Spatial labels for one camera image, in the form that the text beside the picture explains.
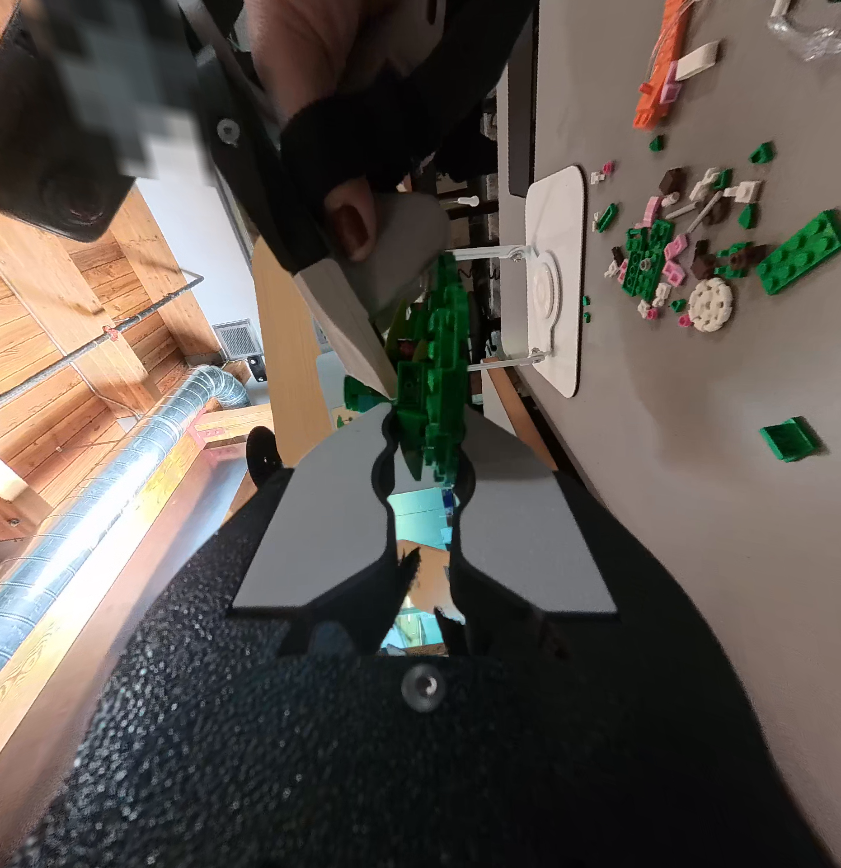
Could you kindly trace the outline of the orange lego brick separator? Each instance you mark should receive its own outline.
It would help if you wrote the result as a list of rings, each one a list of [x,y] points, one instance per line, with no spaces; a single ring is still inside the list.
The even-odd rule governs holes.
[[[691,1],[665,2],[660,34],[651,52],[648,72],[639,88],[640,97],[632,124],[634,129],[654,129],[667,116],[673,105],[660,106],[658,98],[670,62],[681,57],[692,5]]]

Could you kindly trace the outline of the cream lego tile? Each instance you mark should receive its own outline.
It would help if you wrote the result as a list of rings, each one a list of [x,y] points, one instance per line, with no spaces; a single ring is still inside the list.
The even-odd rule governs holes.
[[[707,42],[676,61],[675,81],[684,82],[715,66],[720,41]]]

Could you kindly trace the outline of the scatter of small lego pieces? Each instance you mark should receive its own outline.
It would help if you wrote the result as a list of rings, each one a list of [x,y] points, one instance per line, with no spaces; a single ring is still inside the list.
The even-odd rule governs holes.
[[[710,167],[683,198],[686,181],[686,168],[669,168],[658,184],[658,194],[648,199],[642,219],[632,227],[651,226],[656,219],[665,219],[676,224],[680,218],[689,214],[694,215],[684,231],[676,232],[675,225],[673,239],[665,248],[666,264],[662,269],[661,282],[657,285],[653,300],[647,302],[637,298],[638,311],[645,320],[657,319],[660,310],[667,303],[671,290],[683,285],[686,269],[680,263],[680,257],[690,246],[691,236],[700,226],[705,223],[708,226],[716,225],[726,220],[734,204],[743,206],[738,218],[742,228],[752,229],[757,220],[755,206],[761,198],[761,180],[747,179],[734,184],[732,168]],[[624,271],[623,262],[626,261],[624,248],[625,243],[611,249],[613,258],[604,273],[605,278],[615,278],[620,288],[620,279]],[[732,246],[730,252],[712,254],[709,252],[708,239],[697,240],[691,274],[697,280],[709,279],[718,274],[739,277],[747,272],[750,263],[760,260],[764,255],[761,251],[764,249],[762,247],[760,250],[758,248],[750,250],[749,244],[745,243]],[[738,261],[742,252],[749,254],[743,260],[745,264],[740,264]],[[729,259],[730,267],[727,271],[725,268],[716,268],[718,258]]]

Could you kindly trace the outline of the person's right hand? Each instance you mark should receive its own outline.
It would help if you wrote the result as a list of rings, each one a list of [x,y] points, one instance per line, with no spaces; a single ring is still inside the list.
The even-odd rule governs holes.
[[[249,1],[252,60],[278,121],[335,94],[367,22],[402,6],[393,1]],[[371,255],[378,213],[365,177],[335,187],[324,199],[332,235],[352,262]]]

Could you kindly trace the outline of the green lego plate assembly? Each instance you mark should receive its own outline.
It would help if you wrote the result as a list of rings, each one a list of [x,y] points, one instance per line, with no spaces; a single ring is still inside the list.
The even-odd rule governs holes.
[[[673,239],[674,229],[673,222],[656,219],[651,226],[628,230],[624,248],[626,261],[620,279],[627,295],[647,302],[653,300],[666,264],[665,248]]]

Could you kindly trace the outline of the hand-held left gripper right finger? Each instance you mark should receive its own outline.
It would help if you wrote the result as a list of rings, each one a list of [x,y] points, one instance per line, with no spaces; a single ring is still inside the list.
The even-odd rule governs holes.
[[[515,435],[465,414],[458,451],[451,597],[474,656],[566,656],[570,623],[617,606],[556,473]]]

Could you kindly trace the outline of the cream round lego plate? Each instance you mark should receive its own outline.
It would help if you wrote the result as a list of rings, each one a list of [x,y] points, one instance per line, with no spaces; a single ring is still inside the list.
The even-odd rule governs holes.
[[[720,277],[700,281],[688,299],[687,316],[696,331],[719,331],[732,314],[733,291]]]

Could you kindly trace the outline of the green two-by-four lego plate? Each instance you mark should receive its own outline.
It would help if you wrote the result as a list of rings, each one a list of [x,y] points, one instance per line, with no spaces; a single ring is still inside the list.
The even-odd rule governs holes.
[[[773,297],[841,253],[841,211],[820,211],[755,267],[765,295]]]

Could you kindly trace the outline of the wooden ceiling beam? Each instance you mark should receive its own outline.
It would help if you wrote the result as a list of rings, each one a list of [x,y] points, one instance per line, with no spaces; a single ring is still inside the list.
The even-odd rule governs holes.
[[[273,429],[271,404],[227,410],[202,410],[190,423],[188,435],[202,449],[244,439],[256,427]]]

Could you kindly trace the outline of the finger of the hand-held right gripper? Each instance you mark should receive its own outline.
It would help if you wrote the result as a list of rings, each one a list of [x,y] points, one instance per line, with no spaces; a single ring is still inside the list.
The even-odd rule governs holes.
[[[294,282],[347,374],[394,399],[398,389],[396,369],[336,261],[322,259],[297,272]]]
[[[340,266],[371,320],[393,315],[399,302],[421,292],[421,277],[448,248],[450,220],[437,198],[426,193],[375,193],[377,235],[360,262],[344,256]]]

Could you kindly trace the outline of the green wedge slope lego piece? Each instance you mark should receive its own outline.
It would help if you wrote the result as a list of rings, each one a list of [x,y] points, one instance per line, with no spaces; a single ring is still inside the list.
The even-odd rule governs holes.
[[[817,433],[803,417],[762,427],[760,435],[773,455],[783,462],[800,461],[823,448]]]

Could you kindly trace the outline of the black round disc on pole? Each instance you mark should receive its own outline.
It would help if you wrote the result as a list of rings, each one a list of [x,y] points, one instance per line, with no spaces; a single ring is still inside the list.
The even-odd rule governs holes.
[[[246,463],[249,478],[257,490],[284,468],[273,430],[265,426],[252,428],[246,440]]]

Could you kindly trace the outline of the green lego build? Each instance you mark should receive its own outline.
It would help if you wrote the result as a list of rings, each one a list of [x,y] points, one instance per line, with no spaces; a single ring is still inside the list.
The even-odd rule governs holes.
[[[394,397],[347,376],[346,410],[359,414],[388,403],[407,472],[424,487],[449,489],[458,480],[470,402],[470,299],[451,253],[437,259],[428,287],[401,302],[385,335],[385,358],[397,376]]]

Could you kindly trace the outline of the transparent curved lego tube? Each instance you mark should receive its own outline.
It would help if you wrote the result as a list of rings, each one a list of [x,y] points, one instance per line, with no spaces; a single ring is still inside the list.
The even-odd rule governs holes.
[[[774,1],[766,21],[768,31],[796,58],[811,62],[841,55],[841,26],[809,29],[791,15],[793,1]]]

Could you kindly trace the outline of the black desk mat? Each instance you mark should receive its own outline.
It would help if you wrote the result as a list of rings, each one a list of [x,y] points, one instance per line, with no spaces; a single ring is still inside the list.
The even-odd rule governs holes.
[[[508,187],[510,195],[522,199],[535,179],[539,7],[539,2],[534,1],[508,63]]]

